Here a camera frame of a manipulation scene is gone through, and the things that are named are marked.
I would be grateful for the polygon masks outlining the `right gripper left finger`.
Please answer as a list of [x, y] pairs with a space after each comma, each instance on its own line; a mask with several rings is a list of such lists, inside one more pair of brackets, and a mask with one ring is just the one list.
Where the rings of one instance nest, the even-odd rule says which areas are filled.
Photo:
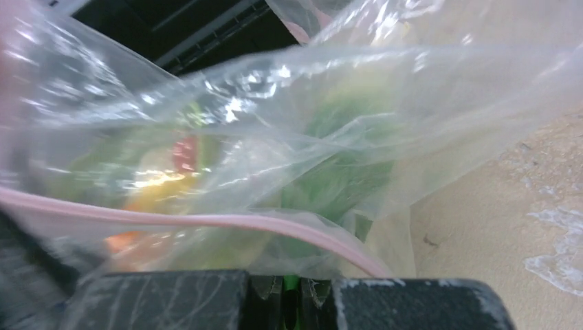
[[282, 329], [278, 283], [242, 270], [112, 273], [80, 286], [60, 329]]

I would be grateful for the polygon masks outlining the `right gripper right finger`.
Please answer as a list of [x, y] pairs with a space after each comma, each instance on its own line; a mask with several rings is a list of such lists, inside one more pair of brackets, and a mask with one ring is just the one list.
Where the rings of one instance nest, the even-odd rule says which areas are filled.
[[499, 295], [477, 280], [390, 278], [302, 282], [303, 329], [506, 329]]

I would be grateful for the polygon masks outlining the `toy bok choy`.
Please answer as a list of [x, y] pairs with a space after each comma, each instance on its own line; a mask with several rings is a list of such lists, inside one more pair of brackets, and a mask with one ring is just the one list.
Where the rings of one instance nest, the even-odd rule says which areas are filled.
[[302, 132], [339, 146], [328, 146], [311, 168], [294, 167], [296, 178], [279, 194], [280, 208], [314, 213], [364, 242], [380, 211], [371, 198], [391, 180], [393, 98], [388, 87], [341, 85], [299, 102]]

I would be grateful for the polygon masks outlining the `clear zip top bag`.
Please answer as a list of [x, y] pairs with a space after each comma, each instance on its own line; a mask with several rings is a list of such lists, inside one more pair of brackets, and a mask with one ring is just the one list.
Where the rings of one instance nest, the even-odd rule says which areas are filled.
[[[279, 194], [330, 143], [301, 101], [388, 87], [364, 242]], [[34, 1], [1, 2], [1, 205], [131, 270], [415, 273], [410, 205], [582, 102], [581, 1], [354, 1], [307, 45], [175, 77]]]

